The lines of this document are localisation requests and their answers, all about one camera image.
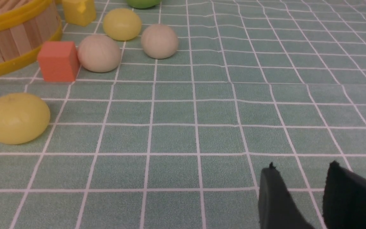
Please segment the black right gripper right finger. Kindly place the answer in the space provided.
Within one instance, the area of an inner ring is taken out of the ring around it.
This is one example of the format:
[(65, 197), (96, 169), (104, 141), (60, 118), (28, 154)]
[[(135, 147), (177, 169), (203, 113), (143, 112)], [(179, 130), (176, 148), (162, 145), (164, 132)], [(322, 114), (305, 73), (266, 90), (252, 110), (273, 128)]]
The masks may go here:
[(331, 162), (322, 209), (328, 229), (366, 229), (366, 179)]

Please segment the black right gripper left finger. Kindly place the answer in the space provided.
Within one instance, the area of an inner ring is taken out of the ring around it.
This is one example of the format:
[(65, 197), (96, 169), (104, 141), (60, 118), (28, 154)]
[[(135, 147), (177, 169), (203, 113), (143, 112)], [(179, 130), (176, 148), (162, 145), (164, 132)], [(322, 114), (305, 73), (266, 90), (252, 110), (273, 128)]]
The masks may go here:
[(271, 162), (261, 170), (259, 187), (261, 229), (313, 229), (296, 206), (286, 184)]

